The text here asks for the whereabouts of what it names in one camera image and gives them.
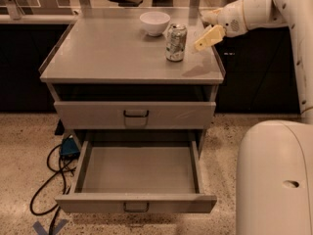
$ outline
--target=tabletop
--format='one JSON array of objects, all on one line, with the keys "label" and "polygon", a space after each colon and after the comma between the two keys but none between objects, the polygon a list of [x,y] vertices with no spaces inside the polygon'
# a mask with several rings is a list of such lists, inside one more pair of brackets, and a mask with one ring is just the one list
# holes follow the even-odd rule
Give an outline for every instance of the tabletop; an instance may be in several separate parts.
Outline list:
[{"label": "tabletop", "polygon": [[[183,61],[166,59],[167,30],[153,37],[141,28],[140,15],[155,10],[167,13],[171,24],[187,26]],[[40,78],[51,83],[220,84],[223,68],[213,49],[191,52],[202,32],[198,9],[86,9]]]}]

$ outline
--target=white bowl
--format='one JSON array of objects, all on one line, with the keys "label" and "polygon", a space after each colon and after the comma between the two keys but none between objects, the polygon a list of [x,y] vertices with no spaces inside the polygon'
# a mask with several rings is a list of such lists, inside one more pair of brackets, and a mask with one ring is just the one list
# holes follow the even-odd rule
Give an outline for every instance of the white bowl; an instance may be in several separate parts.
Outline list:
[{"label": "white bowl", "polygon": [[142,28],[151,36],[159,36],[164,33],[170,17],[163,12],[147,12],[140,16]]}]

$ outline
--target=black wall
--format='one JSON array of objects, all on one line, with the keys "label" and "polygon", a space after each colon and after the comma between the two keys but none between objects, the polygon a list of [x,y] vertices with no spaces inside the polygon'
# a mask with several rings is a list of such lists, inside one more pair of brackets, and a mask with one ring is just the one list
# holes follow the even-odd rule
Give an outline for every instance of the black wall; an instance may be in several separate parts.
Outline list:
[{"label": "black wall", "polygon": [[226,70],[220,113],[299,113],[290,32],[259,28],[217,44]]},{"label": "black wall", "polygon": [[0,111],[50,112],[38,71],[67,24],[0,24]]}]

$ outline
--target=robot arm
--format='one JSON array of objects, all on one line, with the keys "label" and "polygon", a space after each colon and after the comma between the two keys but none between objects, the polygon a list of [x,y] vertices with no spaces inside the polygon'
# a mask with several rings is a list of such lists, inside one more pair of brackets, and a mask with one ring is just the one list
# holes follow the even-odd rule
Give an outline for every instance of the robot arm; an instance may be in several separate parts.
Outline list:
[{"label": "robot arm", "polygon": [[202,18],[208,24],[194,43],[200,51],[223,40],[224,36],[243,35],[258,27],[288,26],[291,32],[292,54],[304,122],[313,124],[313,0],[238,0],[214,11],[205,11]]},{"label": "robot arm", "polygon": [[258,27],[283,27],[287,23],[276,9],[273,0],[238,0],[212,11],[202,12],[202,20],[209,26],[195,49],[200,51],[223,40],[235,37]]}]

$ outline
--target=speckled floor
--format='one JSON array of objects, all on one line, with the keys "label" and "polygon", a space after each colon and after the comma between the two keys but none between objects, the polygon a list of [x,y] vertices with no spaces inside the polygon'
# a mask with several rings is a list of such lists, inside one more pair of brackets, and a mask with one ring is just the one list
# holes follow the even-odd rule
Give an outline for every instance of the speckled floor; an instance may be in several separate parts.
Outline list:
[{"label": "speckled floor", "polygon": [[[211,214],[68,214],[60,212],[58,234],[235,234],[236,161],[240,142],[256,123],[287,116],[216,115],[201,154],[205,193],[218,202]],[[0,114],[0,234],[47,234],[53,214],[35,216],[29,203],[52,172],[46,159],[61,142],[54,131],[55,114]],[[38,196],[34,208],[43,212],[55,205],[62,181]]]}]

